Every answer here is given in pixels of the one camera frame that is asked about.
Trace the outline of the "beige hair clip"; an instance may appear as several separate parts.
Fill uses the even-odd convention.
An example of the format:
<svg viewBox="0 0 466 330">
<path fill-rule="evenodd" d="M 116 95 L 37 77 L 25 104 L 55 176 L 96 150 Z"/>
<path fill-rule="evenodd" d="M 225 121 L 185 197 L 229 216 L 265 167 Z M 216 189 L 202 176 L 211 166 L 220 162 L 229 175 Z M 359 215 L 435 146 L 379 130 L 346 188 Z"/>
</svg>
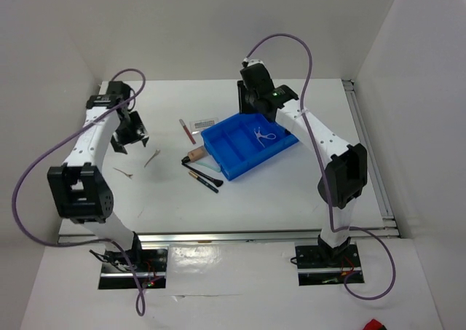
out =
<svg viewBox="0 0 466 330">
<path fill-rule="evenodd" d="M 150 158 L 146 161 L 143 168 L 146 168 L 148 164 L 160 153 L 160 149 L 156 149 L 155 152 L 150 156 Z"/>
</svg>

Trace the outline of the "brown hair clip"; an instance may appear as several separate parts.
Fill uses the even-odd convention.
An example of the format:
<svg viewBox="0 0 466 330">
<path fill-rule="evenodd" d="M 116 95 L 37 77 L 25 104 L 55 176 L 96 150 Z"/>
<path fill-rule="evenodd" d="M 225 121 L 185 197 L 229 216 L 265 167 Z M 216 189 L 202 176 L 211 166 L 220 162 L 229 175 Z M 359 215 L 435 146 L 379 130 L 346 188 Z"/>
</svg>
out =
<svg viewBox="0 0 466 330">
<path fill-rule="evenodd" d="M 118 168 L 113 168 L 113 169 L 116 170 L 117 172 L 123 174 L 124 176 L 126 176 L 126 177 L 129 178 L 129 179 L 132 179 L 132 178 L 133 178 L 133 174 L 131 174 L 131 173 L 126 173 L 126 172 L 124 172 L 123 170 L 120 170 L 120 169 L 118 169 Z"/>
</svg>

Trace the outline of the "false eyelash packet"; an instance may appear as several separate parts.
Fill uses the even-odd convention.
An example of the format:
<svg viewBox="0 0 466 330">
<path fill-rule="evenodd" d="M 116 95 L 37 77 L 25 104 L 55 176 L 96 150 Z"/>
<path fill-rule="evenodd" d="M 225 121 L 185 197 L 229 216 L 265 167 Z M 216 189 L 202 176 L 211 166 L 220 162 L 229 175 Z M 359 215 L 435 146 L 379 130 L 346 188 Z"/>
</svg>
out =
<svg viewBox="0 0 466 330">
<path fill-rule="evenodd" d="M 218 123 L 218 118 L 208 118 L 208 119 L 199 119 L 190 122 L 190 131 L 192 135 L 196 135 L 201 133 L 203 130 L 207 130 L 208 128 L 214 126 Z"/>
</svg>

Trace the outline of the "beige foundation bottle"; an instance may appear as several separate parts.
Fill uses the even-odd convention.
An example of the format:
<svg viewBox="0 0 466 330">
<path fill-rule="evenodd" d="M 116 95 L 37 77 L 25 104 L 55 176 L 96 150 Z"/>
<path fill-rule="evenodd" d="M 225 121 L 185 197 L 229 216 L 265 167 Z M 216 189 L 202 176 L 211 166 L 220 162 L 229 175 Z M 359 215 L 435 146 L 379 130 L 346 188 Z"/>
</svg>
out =
<svg viewBox="0 0 466 330">
<path fill-rule="evenodd" d="M 208 155 L 208 152 L 205 149 L 205 147 L 200 146 L 188 152 L 187 155 L 181 160 L 181 162 L 186 163 L 186 164 L 190 162 L 196 162 L 202 159 L 203 157 L 206 157 L 207 155 Z"/>
</svg>

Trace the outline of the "gold green mascara tube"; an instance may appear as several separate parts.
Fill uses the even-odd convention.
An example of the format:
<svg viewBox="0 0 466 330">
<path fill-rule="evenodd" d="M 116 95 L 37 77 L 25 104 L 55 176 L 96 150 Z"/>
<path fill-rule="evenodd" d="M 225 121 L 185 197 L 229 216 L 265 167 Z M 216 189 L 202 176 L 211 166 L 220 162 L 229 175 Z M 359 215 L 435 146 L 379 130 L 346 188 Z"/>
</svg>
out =
<svg viewBox="0 0 466 330">
<path fill-rule="evenodd" d="M 194 173 L 193 171 L 189 171 L 189 175 L 200 182 L 203 186 L 207 187 L 212 192 L 218 194 L 218 189 L 214 187 L 212 184 L 209 184 L 205 179 Z"/>
</svg>

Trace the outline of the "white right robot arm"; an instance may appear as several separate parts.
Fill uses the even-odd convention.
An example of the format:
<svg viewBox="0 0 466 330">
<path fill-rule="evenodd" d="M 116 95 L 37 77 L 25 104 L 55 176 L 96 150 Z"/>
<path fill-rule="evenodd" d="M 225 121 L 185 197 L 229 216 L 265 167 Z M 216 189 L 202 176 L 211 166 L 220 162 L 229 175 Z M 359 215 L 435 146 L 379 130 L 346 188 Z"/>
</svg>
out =
<svg viewBox="0 0 466 330">
<path fill-rule="evenodd" d="M 261 60 L 244 60 L 237 83 L 240 113 L 263 115 L 295 136 L 317 159 L 317 191 L 328 207 L 328 218 L 317 238 L 317 256 L 335 265 L 350 245 L 355 203 L 368 182 L 368 153 L 350 144 L 321 122 L 304 105 L 305 94 L 277 86 Z"/>
</svg>

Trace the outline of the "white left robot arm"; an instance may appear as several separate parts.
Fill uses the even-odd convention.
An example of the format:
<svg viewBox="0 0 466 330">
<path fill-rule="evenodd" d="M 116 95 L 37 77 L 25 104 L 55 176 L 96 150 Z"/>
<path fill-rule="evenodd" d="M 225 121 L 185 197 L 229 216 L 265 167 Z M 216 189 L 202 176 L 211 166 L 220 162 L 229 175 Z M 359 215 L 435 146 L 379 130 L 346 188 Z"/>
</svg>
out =
<svg viewBox="0 0 466 330">
<path fill-rule="evenodd" d="M 119 270 L 134 271 L 143 264 L 141 242 L 114 212 L 114 195 L 103 177 L 109 147 L 125 154 L 126 145 L 147 144 L 149 135 L 136 111 L 120 103 L 131 96 L 124 82 L 109 82 L 106 93 L 86 103 L 87 130 L 60 166 L 51 167 L 47 180 L 58 214 L 104 241 L 100 259 Z"/>
</svg>

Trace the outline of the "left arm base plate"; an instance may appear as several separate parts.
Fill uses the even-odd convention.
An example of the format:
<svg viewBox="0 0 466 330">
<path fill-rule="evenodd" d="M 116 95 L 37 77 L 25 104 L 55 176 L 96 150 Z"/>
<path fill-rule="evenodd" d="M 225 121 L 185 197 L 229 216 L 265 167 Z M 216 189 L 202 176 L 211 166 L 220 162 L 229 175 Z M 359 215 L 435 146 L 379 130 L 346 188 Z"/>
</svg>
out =
<svg viewBox="0 0 466 330">
<path fill-rule="evenodd" d="M 137 289 L 133 274 L 126 261 L 120 257 L 110 259 L 109 252 L 93 253 L 101 262 L 99 290 Z M 165 288 L 168 248 L 143 249 L 141 260 L 133 265 L 137 279 L 143 288 Z"/>
</svg>

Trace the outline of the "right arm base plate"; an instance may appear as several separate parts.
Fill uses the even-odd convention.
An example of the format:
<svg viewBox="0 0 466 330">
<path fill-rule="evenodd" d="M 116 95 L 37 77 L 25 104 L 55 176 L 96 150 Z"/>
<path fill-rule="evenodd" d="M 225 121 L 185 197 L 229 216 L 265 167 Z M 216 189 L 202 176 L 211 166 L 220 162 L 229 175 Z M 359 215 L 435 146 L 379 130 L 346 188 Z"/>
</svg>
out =
<svg viewBox="0 0 466 330">
<path fill-rule="evenodd" d="M 300 286 L 327 286 L 350 283 L 364 283 L 358 247 L 351 244 L 333 260 L 324 258 L 316 245 L 297 245 L 295 256 L 290 263 L 297 268 Z"/>
</svg>

